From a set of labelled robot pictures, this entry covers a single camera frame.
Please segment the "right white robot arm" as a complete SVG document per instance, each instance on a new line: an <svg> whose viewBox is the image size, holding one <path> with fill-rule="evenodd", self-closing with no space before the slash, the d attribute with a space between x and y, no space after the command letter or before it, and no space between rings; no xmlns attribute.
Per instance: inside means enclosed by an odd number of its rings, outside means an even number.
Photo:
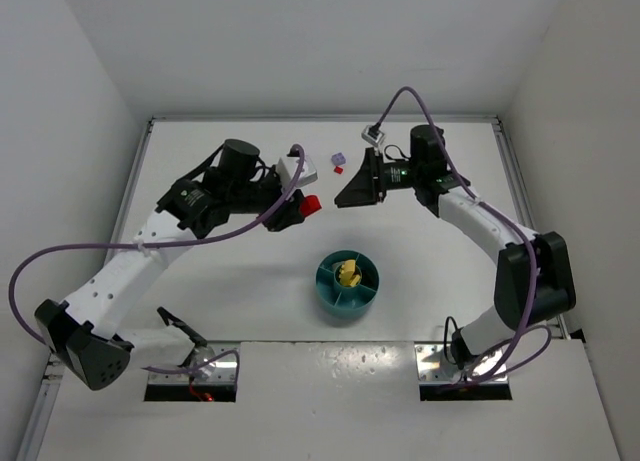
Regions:
<svg viewBox="0 0 640 461"><path fill-rule="evenodd" d="M454 331L445 350L452 364L467 368L499 343L517 343L529 327L575 307L565 239L522 226L482 201L452 166L442 129L413 127L409 155L389 160L383 158L378 126L366 127L362 137L369 146L359 170L335 197L337 207L376 205L390 191L410 189L420 205L467 236L496 266L493 305Z"/></svg>

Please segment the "small yellow lego brick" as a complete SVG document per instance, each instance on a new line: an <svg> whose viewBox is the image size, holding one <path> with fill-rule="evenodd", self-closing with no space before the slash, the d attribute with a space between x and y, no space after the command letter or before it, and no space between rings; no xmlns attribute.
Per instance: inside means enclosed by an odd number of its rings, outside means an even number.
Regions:
<svg viewBox="0 0 640 461"><path fill-rule="evenodd" d="M349 259L343 262L339 270L339 282L348 285L357 274L356 261Z"/></svg>

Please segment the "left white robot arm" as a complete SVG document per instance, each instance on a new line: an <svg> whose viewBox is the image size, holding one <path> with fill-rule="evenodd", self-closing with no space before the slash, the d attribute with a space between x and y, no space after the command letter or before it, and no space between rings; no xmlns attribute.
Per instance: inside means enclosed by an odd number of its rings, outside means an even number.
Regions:
<svg viewBox="0 0 640 461"><path fill-rule="evenodd" d="M258 225L270 232L300 224L309 175L304 149L293 145L267 166L259 149L227 139L178 178L157 202L131 244L61 302L35 311L45 344L89 389L101 390L127 368L192 373L206 340L160 307L163 325L125 331L120 325L155 281L190 248L239 236Z"/></svg>

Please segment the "red curved lego piece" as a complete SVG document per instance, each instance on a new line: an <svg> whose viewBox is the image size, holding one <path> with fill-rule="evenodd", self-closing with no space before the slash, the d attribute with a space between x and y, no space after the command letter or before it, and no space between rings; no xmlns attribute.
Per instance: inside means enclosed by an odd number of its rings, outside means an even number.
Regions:
<svg viewBox="0 0 640 461"><path fill-rule="evenodd" d="M300 213L306 218L322 209L319 198L316 195L308 195L300 205Z"/></svg>

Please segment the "long yellow lego plate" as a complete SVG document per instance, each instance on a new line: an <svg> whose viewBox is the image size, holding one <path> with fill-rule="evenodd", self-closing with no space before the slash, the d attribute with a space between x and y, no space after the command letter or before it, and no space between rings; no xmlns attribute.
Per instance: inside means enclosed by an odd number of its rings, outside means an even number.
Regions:
<svg viewBox="0 0 640 461"><path fill-rule="evenodd" d="M360 274L354 274L353 276L351 276L350 278L346 278L346 277L340 277L339 278L339 284L343 287L355 287L357 285L359 285L361 282L361 275Z"/></svg>

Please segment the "lavender lego brick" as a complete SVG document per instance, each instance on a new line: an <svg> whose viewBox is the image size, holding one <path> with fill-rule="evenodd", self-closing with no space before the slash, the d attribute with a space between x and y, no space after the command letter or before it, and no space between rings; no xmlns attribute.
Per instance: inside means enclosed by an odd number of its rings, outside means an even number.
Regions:
<svg viewBox="0 0 640 461"><path fill-rule="evenodd" d="M341 152L338 152L331 156L331 162L334 166L342 166L346 163L346 158Z"/></svg>

